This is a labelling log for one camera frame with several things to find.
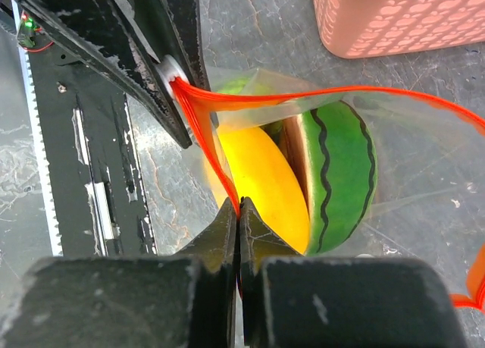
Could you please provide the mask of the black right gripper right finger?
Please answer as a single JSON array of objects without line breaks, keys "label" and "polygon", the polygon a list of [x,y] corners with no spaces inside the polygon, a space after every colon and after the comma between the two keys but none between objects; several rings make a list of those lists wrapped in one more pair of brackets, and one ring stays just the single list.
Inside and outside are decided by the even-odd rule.
[{"label": "black right gripper right finger", "polygon": [[439,275],[407,258],[298,254],[244,198],[239,293],[250,347],[464,347]]}]

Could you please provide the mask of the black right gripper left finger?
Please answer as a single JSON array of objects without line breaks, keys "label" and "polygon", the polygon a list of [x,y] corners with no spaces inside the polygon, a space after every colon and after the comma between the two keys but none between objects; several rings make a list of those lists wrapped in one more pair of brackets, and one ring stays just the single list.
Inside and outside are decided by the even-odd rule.
[{"label": "black right gripper left finger", "polygon": [[44,258],[1,322],[3,347],[232,347],[236,213],[171,256]]}]

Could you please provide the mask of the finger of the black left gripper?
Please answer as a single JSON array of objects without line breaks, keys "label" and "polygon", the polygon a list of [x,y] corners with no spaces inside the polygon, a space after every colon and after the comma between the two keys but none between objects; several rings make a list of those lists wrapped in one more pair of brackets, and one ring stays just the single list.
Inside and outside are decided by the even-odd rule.
[{"label": "finger of the black left gripper", "polygon": [[210,89],[202,54],[199,0],[127,0],[133,19],[159,59],[170,55],[188,82]]},{"label": "finger of the black left gripper", "polygon": [[171,86],[188,78],[172,56],[156,56],[133,14],[115,0],[15,1],[55,44],[142,103],[181,148],[191,146]]}]

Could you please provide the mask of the yellow toy mango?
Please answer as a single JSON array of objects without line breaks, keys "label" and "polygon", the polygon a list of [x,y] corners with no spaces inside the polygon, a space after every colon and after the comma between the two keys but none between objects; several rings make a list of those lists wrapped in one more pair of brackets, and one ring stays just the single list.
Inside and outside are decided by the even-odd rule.
[{"label": "yellow toy mango", "polygon": [[217,131],[217,154],[227,162],[238,197],[249,197],[261,219],[298,253],[306,252],[310,221],[305,198],[288,161],[259,127]]}]

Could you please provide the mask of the clear zip top bag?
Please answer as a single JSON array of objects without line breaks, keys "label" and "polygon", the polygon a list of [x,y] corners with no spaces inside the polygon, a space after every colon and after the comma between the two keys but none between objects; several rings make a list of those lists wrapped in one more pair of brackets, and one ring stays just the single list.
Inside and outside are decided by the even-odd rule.
[{"label": "clear zip top bag", "polygon": [[192,138],[212,208],[254,203],[304,256],[409,256],[458,308],[484,309],[484,120],[422,92],[321,89],[264,69],[214,69],[210,90],[157,67]]}]

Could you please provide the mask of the toy peach slice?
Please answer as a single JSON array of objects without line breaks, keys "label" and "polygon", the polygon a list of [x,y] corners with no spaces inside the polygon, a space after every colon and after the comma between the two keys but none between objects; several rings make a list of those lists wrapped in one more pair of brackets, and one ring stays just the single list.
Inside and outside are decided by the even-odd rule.
[{"label": "toy peach slice", "polygon": [[365,120],[336,101],[283,121],[280,149],[302,189],[310,219],[306,254],[346,242],[377,188],[377,152]]}]

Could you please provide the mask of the pink plastic basket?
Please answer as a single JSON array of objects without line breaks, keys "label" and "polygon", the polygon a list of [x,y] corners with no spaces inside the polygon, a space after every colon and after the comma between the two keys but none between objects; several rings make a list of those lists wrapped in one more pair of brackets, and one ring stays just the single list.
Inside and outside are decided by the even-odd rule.
[{"label": "pink plastic basket", "polygon": [[313,0],[324,47],[373,58],[484,40],[484,0]]}]

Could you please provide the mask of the green toy fruit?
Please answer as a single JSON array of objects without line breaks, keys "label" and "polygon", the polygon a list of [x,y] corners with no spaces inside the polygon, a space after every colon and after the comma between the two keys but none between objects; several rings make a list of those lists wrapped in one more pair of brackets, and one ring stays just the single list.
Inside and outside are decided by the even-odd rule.
[{"label": "green toy fruit", "polygon": [[[228,95],[264,96],[276,93],[275,88],[251,80],[249,77],[240,77],[221,86],[219,93]],[[269,137],[278,138],[282,130],[282,121],[272,121],[268,111],[263,108],[220,113],[220,121],[224,130],[245,130],[260,127]]]}]

